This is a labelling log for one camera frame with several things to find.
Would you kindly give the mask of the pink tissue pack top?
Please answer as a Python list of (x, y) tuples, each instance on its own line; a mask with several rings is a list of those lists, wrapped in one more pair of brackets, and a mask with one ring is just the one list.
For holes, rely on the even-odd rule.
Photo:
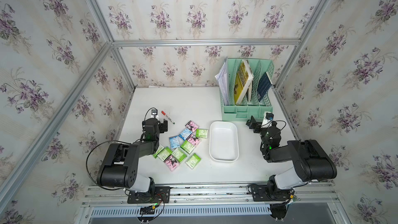
[(199, 126), (192, 120), (190, 120), (187, 124), (186, 124), (186, 128), (188, 130), (190, 130), (191, 132), (195, 133), (196, 130), (199, 128)]

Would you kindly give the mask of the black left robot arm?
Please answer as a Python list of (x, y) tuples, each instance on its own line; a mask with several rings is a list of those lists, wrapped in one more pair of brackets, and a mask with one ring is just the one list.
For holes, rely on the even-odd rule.
[(136, 142), (110, 144), (97, 174), (99, 186), (154, 194), (153, 179), (138, 173), (138, 163), (141, 157), (155, 155), (160, 150), (160, 134), (168, 131), (168, 121), (150, 118), (143, 121), (142, 127), (142, 137)]

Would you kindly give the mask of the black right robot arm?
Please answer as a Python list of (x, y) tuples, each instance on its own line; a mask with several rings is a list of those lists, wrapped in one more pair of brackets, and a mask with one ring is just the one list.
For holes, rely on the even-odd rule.
[(288, 141), (282, 146), (282, 129), (277, 127), (280, 121), (274, 120), (273, 114), (266, 120), (266, 123), (260, 123), (252, 116), (246, 122), (249, 129), (260, 135), (263, 159), (268, 163), (291, 161), (293, 164), (291, 169), (270, 176), (269, 191), (290, 190), (313, 180), (336, 178), (336, 165), (316, 140)]

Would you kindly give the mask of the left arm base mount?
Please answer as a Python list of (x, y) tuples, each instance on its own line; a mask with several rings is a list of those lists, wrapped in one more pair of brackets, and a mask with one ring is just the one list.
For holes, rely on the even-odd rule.
[(141, 203), (169, 203), (171, 195), (171, 187), (168, 186), (155, 186), (150, 188), (148, 192), (135, 192), (129, 191), (127, 197), (128, 204), (141, 204)]

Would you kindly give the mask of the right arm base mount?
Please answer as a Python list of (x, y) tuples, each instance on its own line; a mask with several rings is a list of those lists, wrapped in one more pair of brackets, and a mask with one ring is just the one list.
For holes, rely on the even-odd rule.
[(281, 190), (273, 184), (250, 184), (248, 192), (255, 202), (286, 202), (290, 201), (295, 193), (293, 189)]

